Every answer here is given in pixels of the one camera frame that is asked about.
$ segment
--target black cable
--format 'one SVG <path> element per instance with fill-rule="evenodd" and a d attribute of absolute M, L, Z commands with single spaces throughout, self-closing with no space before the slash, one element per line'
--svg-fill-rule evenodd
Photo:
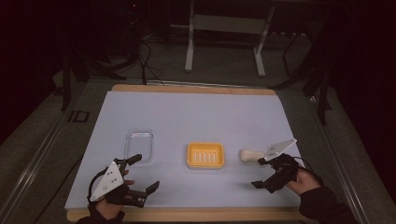
<path fill-rule="evenodd" d="M 309 164 L 308 161 L 304 160 L 304 159 L 301 158 L 301 157 L 293 157 L 293 158 L 294 158 L 294 159 L 299 159 L 299 160 L 303 161 L 304 163 L 306 163 L 306 164 L 309 166 L 309 169 L 310 169 L 312 172 L 314 172 L 314 169 L 312 168 L 311 164 Z"/>
<path fill-rule="evenodd" d="M 61 185 L 56 189 L 55 193 L 49 199 L 49 201 L 47 202 L 46 206 L 44 206 L 44 208 L 41 210 L 40 214 L 37 216 L 37 218 L 35 219 L 35 221 L 33 223 L 38 223 L 38 220 L 44 215 L 44 213 L 46 212 L 46 210 L 48 209 L 48 207 L 50 206 L 52 201 L 55 199 L 56 195 L 61 190 L 62 186 L 64 185 L 64 182 L 66 182 L 67 178 L 70 176 L 70 174 L 73 172 L 73 170 L 77 167 L 77 165 L 81 162 L 81 160 L 82 160 L 82 157 L 80 157 L 76 161 L 76 163 L 70 168 L 69 172 L 67 172 L 66 176 L 64 177 L 64 180 L 62 181 Z"/>
<path fill-rule="evenodd" d="M 101 175 L 104 175 L 104 174 L 105 174 L 107 168 L 108 168 L 108 167 L 106 167 L 103 171 L 99 172 L 99 173 L 98 173 L 96 176 L 94 176 L 93 179 L 91 180 L 90 186 L 88 187 L 88 196 L 87 196 L 88 203 L 91 202 L 93 184 L 95 183 L 95 181 L 96 181 L 97 178 L 99 178 Z"/>

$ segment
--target white sheet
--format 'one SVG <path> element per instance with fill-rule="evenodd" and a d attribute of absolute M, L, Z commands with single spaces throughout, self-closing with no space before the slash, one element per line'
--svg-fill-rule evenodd
<path fill-rule="evenodd" d="M 265 151 L 268 145 L 293 138 L 282 104 L 274 95 L 156 93 L 110 91 L 94 127 L 65 208 L 87 205 L 92 178 L 114 158 L 122 159 L 125 134 L 131 129 L 154 132 L 150 162 L 135 164 L 126 179 L 144 190 L 157 180 L 146 207 L 298 206 L 287 188 L 274 194 L 250 182 L 265 180 L 270 166 L 243 163 L 239 150 Z M 225 166 L 192 170 L 186 163 L 189 142 L 222 143 Z M 300 156 L 297 146 L 287 152 Z"/>

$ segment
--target black wire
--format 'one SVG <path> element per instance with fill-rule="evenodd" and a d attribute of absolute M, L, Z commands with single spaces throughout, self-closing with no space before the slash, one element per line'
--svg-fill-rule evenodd
<path fill-rule="evenodd" d="M 144 85 L 147 85 L 147 82 L 146 82 L 146 84 L 145 84 L 145 80 L 146 80 L 146 67 L 147 67 L 148 70 L 151 72 L 151 74 L 154 75 L 154 78 L 160 80 L 160 82 L 163 84 L 163 81 L 160 79 L 160 76 L 157 76 L 157 75 L 152 71 L 152 69 L 156 69 L 156 68 L 152 68 L 152 67 L 150 67 L 150 66 L 148 65 L 148 63 L 149 63 L 149 57 L 151 56 L 151 47 L 150 47 L 148 44 L 144 43 L 144 42 L 142 42 L 141 44 L 144 45 L 144 46 L 148 49 L 148 56 L 147 56 L 146 60 L 143 58 L 142 55 L 139 55 L 139 61 L 140 61 L 140 64 L 141 64 L 141 66 L 142 66 L 143 84 L 144 84 Z"/>
<path fill-rule="evenodd" d="M 301 157 L 293 157 L 293 158 L 294 158 L 294 159 L 302 160 L 304 163 L 306 163 L 306 164 L 309 166 L 309 169 L 310 169 L 312 172 L 314 172 L 314 169 L 312 168 L 311 164 L 309 164 L 308 161 L 304 160 L 304 159 L 301 158 Z"/>
<path fill-rule="evenodd" d="M 70 176 L 70 174 L 73 172 L 73 170 L 77 167 L 77 165 L 81 162 L 82 157 L 80 157 L 76 163 L 70 168 L 69 172 L 67 172 L 66 176 L 64 177 L 64 180 L 62 181 L 61 185 L 56 189 L 55 193 L 52 195 L 52 197 L 49 199 L 47 202 L 46 206 L 44 206 L 43 210 L 41 210 L 40 214 L 37 216 L 35 221 L 33 223 L 38 223 L 38 220 L 44 215 L 52 201 L 55 199 L 56 195 L 59 193 L 61 190 L 62 186 L 64 185 L 64 182 L 66 182 L 67 178 Z"/>

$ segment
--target floor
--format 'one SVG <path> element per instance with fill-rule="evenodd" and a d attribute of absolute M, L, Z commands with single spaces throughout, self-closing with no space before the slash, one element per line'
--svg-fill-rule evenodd
<path fill-rule="evenodd" d="M 155 34 L 144 36 L 145 45 L 142 45 L 140 54 L 143 61 L 147 62 L 145 71 L 149 85 L 188 84 L 265 89 L 288 78 L 281 57 L 290 38 L 283 35 L 270 35 L 266 39 L 262 53 L 266 77 L 257 76 L 252 52 L 254 41 L 235 40 L 226 35 L 205 32 L 197 34 L 193 69 L 190 73 L 186 73 L 184 71 L 187 52 L 186 31 L 176 29 L 172 33 L 170 42 L 163 42 Z M 258 40 L 257 36 L 247 37 L 249 40 L 255 38 Z M 309 41 L 302 36 L 290 49 L 288 59 L 292 68 L 302 61 L 309 46 Z M 63 102 L 61 96 L 50 95 L 1 146 L 0 191 L 3 192 L 0 195 L 1 217 L 7 218 L 2 223 L 70 223 L 66 219 L 64 203 L 78 170 L 79 159 L 89 142 L 95 118 L 105 98 L 104 93 L 115 83 L 141 84 L 142 82 L 140 63 L 118 71 L 118 74 L 127 77 L 124 81 L 111 79 L 94 70 L 90 71 L 91 76 L 87 83 L 73 81 L 73 100 L 68 110 L 60 111 Z M 302 94 L 304 82 L 305 80 L 302 80 L 278 94 L 284 106 L 289 108 L 287 113 L 290 116 L 290 126 L 297 127 L 293 132 L 307 136 L 312 134 L 307 127 L 307 123 L 312 121 L 302 119 L 305 118 L 304 116 L 298 117 L 301 115 L 299 113 L 312 113 L 312 111 L 303 111 L 309 107 L 307 104 L 310 104 Z M 354 206 L 358 210 L 362 207 L 357 212 L 361 223 L 392 223 L 396 218 L 394 203 L 386 193 L 370 159 L 364 153 L 364 147 L 333 89 L 329 90 L 328 100 L 332 106 L 332 110 L 326 113 L 328 125 L 321 127 L 317 122 L 315 124 L 318 125 L 316 130 L 322 132 L 324 139 L 331 139 L 326 142 L 326 146 L 318 145 L 318 147 L 338 150 L 335 154 L 325 155 L 339 161 L 331 163 L 329 160 L 326 166 L 335 166 L 341 171 L 328 176 L 328 182 L 337 183 L 341 179 L 346 183 L 344 186 L 334 185 L 334 190 L 337 195 L 346 194 L 346 197 L 341 197 L 340 200 L 352 205 L 357 203 Z M 91 111 L 89 122 L 68 121 L 73 110 Z M 312 143 L 302 144 L 302 148 L 307 148 Z M 339 148 L 348 148 L 348 150 L 339 150 Z M 324 155 L 306 152 L 307 158 L 322 156 Z M 21 178 L 26 176 L 32 178 L 22 179 L 20 183 L 24 182 L 24 186 L 18 184 Z"/>

